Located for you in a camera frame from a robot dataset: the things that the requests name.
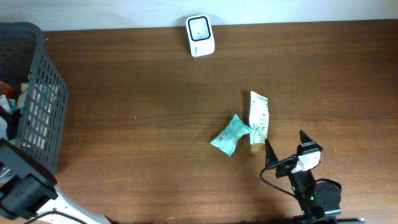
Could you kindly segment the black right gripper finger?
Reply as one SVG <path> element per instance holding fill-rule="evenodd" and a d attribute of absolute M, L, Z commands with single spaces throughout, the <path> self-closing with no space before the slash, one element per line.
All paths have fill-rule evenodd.
<path fill-rule="evenodd" d="M 301 144 L 313 143 L 313 140 L 303 131 L 299 131 Z"/>
<path fill-rule="evenodd" d="M 278 158 L 269 142 L 268 139 L 265 140 L 265 147 L 266 147 L 266 161 L 265 161 L 265 168 L 273 166 L 274 164 L 278 163 Z"/>

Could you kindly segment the teal wet wipes pack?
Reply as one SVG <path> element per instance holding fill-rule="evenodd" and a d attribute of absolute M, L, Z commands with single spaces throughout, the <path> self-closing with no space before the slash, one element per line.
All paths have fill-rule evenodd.
<path fill-rule="evenodd" d="M 238 141 L 252 129 L 244 124 L 238 115 L 234 115 L 227 127 L 215 137 L 210 144 L 219 150 L 231 156 L 235 150 Z"/>

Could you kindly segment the white Pantene tube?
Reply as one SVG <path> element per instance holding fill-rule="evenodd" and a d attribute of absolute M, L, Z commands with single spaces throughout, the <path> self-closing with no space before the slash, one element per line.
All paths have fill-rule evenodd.
<path fill-rule="evenodd" d="M 264 155 L 269 127 L 268 99 L 254 91 L 250 92 L 249 127 L 252 129 L 249 135 L 251 153 Z"/>

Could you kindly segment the large cream wipes bag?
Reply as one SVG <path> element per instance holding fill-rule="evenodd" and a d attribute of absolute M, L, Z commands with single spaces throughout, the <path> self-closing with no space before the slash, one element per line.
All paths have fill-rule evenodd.
<path fill-rule="evenodd" d="M 30 97 L 28 97 L 28 87 L 28 83 L 21 83 L 21 94 L 16 104 L 21 115 L 27 115 L 27 121 L 24 121 L 22 146 L 49 152 L 51 148 L 49 141 L 53 128 L 51 116 L 57 114 L 55 105 L 58 102 L 60 86 L 35 84 Z"/>

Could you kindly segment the San Remo spaghetti pack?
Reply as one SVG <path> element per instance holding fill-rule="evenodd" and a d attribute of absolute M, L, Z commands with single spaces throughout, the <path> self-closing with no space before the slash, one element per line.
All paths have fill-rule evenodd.
<path fill-rule="evenodd" d="M 0 89 L 1 89 L 1 95 L 5 95 L 7 98 L 14 97 L 14 89 L 12 86 L 8 85 L 7 83 L 0 81 Z"/>

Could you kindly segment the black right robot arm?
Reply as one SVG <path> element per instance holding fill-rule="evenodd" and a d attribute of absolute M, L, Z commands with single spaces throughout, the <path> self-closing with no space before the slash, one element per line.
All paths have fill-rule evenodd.
<path fill-rule="evenodd" d="M 330 179 L 314 179 L 312 169 L 321 163 L 323 148 L 305 134 L 299 132 L 301 144 L 297 152 L 283 160 L 278 160 L 270 142 L 265 140 L 265 168 L 260 172 L 261 180 L 298 201 L 302 214 L 293 217 L 294 223 L 338 223 L 341 213 L 342 186 Z M 263 173 L 275 171 L 277 178 L 288 177 L 291 192 L 288 192 L 263 178 Z"/>

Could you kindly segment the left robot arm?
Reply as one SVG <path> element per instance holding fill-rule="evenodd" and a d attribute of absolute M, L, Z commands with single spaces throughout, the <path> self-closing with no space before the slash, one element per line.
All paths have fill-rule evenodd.
<path fill-rule="evenodd" d="M 63 194 L 53 174 L 4 138 L 1 176 L 14 175 L 1 185 L 1 216 L 27 223 L 114 223 L 89 211 Z"/>

